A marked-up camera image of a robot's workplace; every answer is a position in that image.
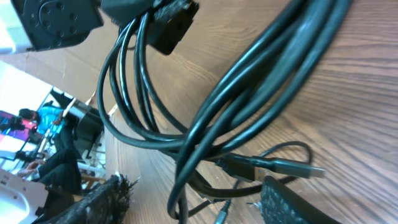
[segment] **screen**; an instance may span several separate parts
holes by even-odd
[[[0,124],[8,124],[14,115],[5,111],[0,111]],[[0,150],[16,152],[21,149],[25,141],[29,138],[29,130],[36,124],[29,120],[22,119],[25,130],[3,130],[0,133]]]

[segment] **white wall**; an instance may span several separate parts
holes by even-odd
[[[52,86],[0,61],[0,110],[18,114],[19,109],[37,110]]]

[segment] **usb connector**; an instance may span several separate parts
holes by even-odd
[[[322,178],[325,176],[325,170],[321,167],[314,167],[305,162],[293,161],[290,159],[252,157],[250,159],[250,164],[255,167],[269,169],[278,174],[292,175],[295,177]]]

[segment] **black cable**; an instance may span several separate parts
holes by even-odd
[[[312,154],[312,151],[310,149],[310,146],[308,144],[305,144],[304,142],[300,142],[300,141],[291,141],[291,142],[284,142],[284,143],[278,144],[278,145],[273,146],[270,149],[260,153],[258,155],[258,157],[269,156],[272,153],[275,153],[276,151],[281,150],[281,149],[283,149],[285,147],[289,147],[289,146],[300,146],[300,147],[302,147],[307,153],[308,159],[307,159],[306,162],[309,163],[309,164],[312,163],[313,154]],[[288,176],[288,177],[283,177],[283,178],[279,179],[279,182],[281,182],[283,184],[288,184],[288,183],[290,183],[290,182],[292,182],[292,181],[294,181],[296,179],[297,179],[297,177]],[[240,183],[241,183],[241,181],[237,180],[235,182],[235,184],[233,185],[232,189],[237,189],[239,187]],[[225,201],[224,206],[221,208],[221,210],[219,211],[219,214],[217,215],[215,224],[223,224],[225,222],[225,220],[226,220],[226,218],[228,216],[228,209],[231,206],[231,201],[232,201],[231,198],[229,198],[229,199],[227,199],[227,201]]]
[[[201,160],[213,161],[220,157],[236,161],[254,160],[232,154],[231,151],[260,133],[287,106],[333,40],[350,3],[349,0],[291,1],[225,73],[203,102],[189,128],[186,128],[167,110],[150,81],[146,65],[146,32],[153,12],[147,12],[126,27],[120,28],[118,40],[107,56],[99,76],[97,87],[99,114],[104,125],[120,141],[136,147],[160,150],[176,160],[175,185],[167,204],[168,213],[172,218],[185,223],[189,216],[203,209],[207,204],[204,202],[189,211],[184,190],[186,183],[199,194],[214,198],[242,197],[261,191],[260,185],[245,189],[214,189],[196,171],[196,167]],[[126,83],[126,51],[129,40],[137,29],[134,80],[139,109],[147,128],[134,111]],[[121,91],[116,79],[119,52]],[[108,70],[112,91],[123,118],[127,125],[140,134],[144,140],[124,135],[110,122],[103,103],[103,84]],[[279,96],[276,96],[275,94],[283,84],[286,84],[286,88],[280,92]],[[149,96],[165,118],[182,134],[160,133]],[[225,142],[213,145],[215,139],[244,123],[272,97],[276,97],[275,102],[254,122]],[[208,126],[225,105],[224,111],[215,120],[214,125]],[[311,163],[312,153],[309,147],[306,144],[300,146],[309,153],[307,162]],[[280,181],[286,184],[294,179],[295,177],[286,177]]]

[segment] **wood grain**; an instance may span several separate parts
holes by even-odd
[[[192,27],[172,55],[148,48],[151,79],[167,108],[189,125],[223,72],[280,12],[287,1],[202,0]],[[238,152],[255,155],[275,144],[299,140],[315,151],[325,179],[299,180],[299,195],[342,223],[398,223],[398,2],[355,1],[334,43],[289,107]],[[134,87],[131,87],[133,99]],[[156,113],[166,133],[173,127]],[[113,122],[128,130],[116,113]],[[141,176],[126,223],[176,223],[166,212],[174,162],[157,151],[107,138],[107,171]],[[279,156],[303,159],[295,149]],[[215,187],[233,179],[206,162],[200,172]],[[188,187],[190,207],[202,199]],[[258,195],[233,200],[228,223],[263,223],[246,205]],[[221,204],[189,219],[212,223]]]

